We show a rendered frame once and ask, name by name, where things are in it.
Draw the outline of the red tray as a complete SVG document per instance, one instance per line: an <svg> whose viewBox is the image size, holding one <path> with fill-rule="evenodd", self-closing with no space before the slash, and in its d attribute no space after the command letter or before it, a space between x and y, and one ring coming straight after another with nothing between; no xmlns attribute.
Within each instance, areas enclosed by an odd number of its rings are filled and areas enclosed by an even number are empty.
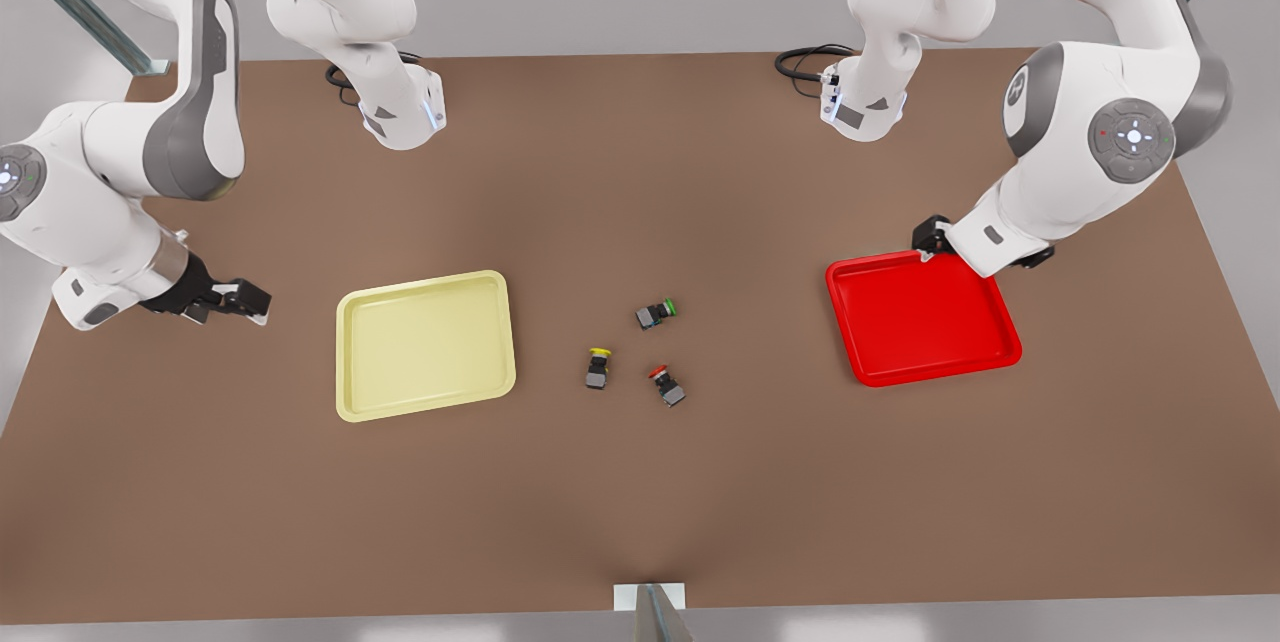
<svg viewBox="0 0 1280 642"><path fill-rule="evenodd" d="M868 388L1019 363L1023 347L996 278L960 256L916 249L841 260L826 269L855 379Z"/></svg>

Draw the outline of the yellow tray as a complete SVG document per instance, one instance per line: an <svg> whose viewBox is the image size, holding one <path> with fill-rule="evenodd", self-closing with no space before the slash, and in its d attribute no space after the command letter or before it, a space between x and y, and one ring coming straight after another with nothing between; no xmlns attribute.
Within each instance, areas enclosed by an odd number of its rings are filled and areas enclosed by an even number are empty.
<svg viewBox="0 0 1280 642"><path fill-rule="evenodd" d="M348 423L504 396L517 379L497 270L366 288L335 309L335 411Z"/></svg>

